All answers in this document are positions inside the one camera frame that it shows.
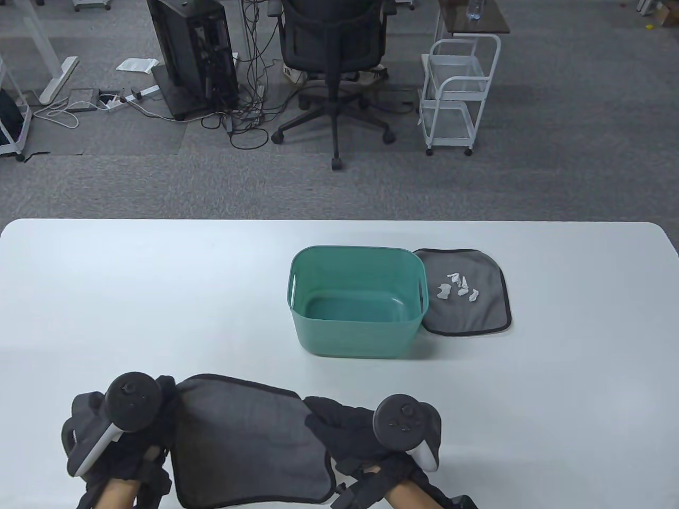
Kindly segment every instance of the floor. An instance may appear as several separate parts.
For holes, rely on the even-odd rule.
[[[70,2],[37,9],[62,57],[81,63],[67,88],[146,86],[125,58],[159,58],[145,0],[75,13]],[[679,43],[648,30],[633,3],[499,0],[512,33],[503,49],[472,157],[424,154],[414,113],[388,115],[398,140],[340,123],[346,171],[330,171],[329,124],[318,120],[254,151],[223,130],[171,124],[125,109],[82,113],[67,130],[37,120],[27,163],[0,159],[0,229],[20,217],[190,219],[436,219],[652,221],[679,243]],[[234,6],[230,19],[237,20]],[[384,64],[393,86],[422,82],[437,3],[399,8]],[[261,23],[268,39],[273,25]],[[242,50],[238,24],[232,39]],[[0,7],[0,53],[24,89],[48,76],[14,7]],[[265,59],[270,104],[290,91],[274,38]],[[406,92],[380,94],[403,108]],[[163,113],[164,103],[147,107]],[[267,129],[299,113],[296,104]],[[262,138],[234,141],[256,145]]]

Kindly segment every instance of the hand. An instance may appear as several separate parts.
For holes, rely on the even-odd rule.
[[[312,414],[305,423],[338,463],[347,458],[369,461],[373,466],[366,472],[379,472],[395,464],[409,465],[409,479],[432,497],[442,508],[452,509],[450,498],[429,482],[429,478],[410,455],[386,449],[373,431],[372,410],[346,407],[328,398],[309,396],[304,403]]]
[[[134,480],[144,460],[159,466],[165,462],[175,434],[177,388],[172,377],[162,376],[156,381],[163,401],[155,421],[140,432],[123,433],[117,442],[111,442],[83,476],[88,484],[108,479]]]
[[[123,433],[117,442],[111,442],[94,465],[82,478],[86,482],[86,494],[78,509],[90,509],[96,505],[109,481],[135,480],[141,485],[137,502],[160,500],[170,490],[171,482],[162,469],[175,435],[175,408],[177,388],[175,379],[162,376],[156,379],[162,391],[162,404],[155,421],[137,433]],[[103,403],[104,396],[95,393]]]
[[[312,412],[305,420],[307,428],[338,463],[348,458],[377,463],[393,454],[375,436],[372,410],[315,396],[305,398],[304,403]]]

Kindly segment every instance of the water bottle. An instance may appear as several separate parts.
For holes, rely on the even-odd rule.
[[[483,4],[485,0],[469,0],[467,4],[467,18],[470,21],[478,21],[483,14]]]

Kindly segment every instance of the power strip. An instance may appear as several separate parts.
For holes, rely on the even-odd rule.
[[[152,87],[145,88],[144,90],[141,91],[141,98],[144,99],[146,97],[151,97],[156,95],[158,92],[160,92],[160,87],[158,85],[154,85]],[[104,107],[109,113],[114,112],[115,110],[125,106],[127,102],[139,102],[137,98],[133,95],[129,95],[125,97],[125,101],[121,101],[120,99],[116,98],[113,100],[110,100],[109,102],[104,103]]]

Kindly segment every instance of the teal plastic basket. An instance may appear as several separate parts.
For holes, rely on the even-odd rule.
[[[397,358],[429,307],[424,264],[405,249],[313,246],[292,262],[288,305],[312,354]]]

